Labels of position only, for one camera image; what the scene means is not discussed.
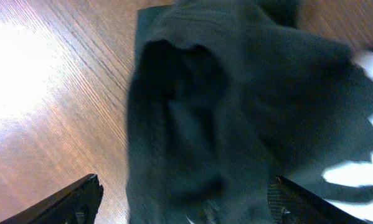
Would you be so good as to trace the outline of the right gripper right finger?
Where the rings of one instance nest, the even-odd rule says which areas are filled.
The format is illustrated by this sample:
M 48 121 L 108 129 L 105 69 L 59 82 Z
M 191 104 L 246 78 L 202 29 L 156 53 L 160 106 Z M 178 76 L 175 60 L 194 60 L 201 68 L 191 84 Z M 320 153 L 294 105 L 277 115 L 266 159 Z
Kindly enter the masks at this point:
M 268 186 L 267 202 L 276 224 L 366 224 L 279 175 Z

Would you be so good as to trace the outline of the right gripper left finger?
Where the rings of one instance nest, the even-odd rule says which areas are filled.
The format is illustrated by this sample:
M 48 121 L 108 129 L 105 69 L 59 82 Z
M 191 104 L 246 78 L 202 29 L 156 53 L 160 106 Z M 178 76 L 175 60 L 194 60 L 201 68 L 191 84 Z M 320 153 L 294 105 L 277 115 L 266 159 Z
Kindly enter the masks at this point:
M 88 174 L 0 224 L 94 224 L 104 188 Z

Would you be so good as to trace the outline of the dark green Nike t-shirt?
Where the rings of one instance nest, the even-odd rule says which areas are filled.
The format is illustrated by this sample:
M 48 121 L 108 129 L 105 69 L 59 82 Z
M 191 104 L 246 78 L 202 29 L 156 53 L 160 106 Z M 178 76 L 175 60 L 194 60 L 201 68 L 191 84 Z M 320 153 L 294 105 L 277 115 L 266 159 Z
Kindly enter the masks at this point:
M 128 93 L 130 223 L 270 223 L 278 175 L 322 198 L 373 186 L 322 173 L 373 151 L 373 81 L 350 46 L 296 27 L 298 1 L 138 11 Z

